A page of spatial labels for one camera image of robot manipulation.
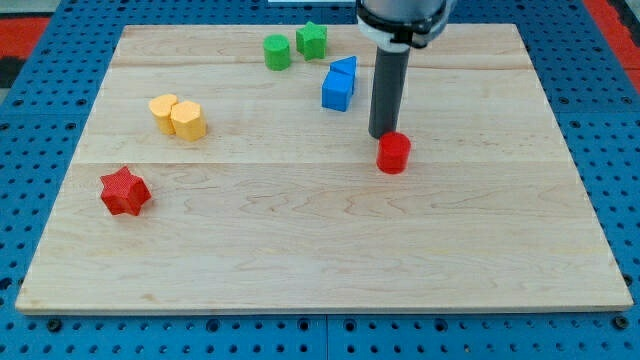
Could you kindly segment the grey robot arm flange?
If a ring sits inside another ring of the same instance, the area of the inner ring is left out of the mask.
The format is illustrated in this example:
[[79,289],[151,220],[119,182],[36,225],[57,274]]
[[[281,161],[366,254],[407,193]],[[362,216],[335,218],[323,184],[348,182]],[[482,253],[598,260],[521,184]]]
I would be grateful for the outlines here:
[[446,28],[457,0],[357,0],[359,30],[390,53],[423,49]]

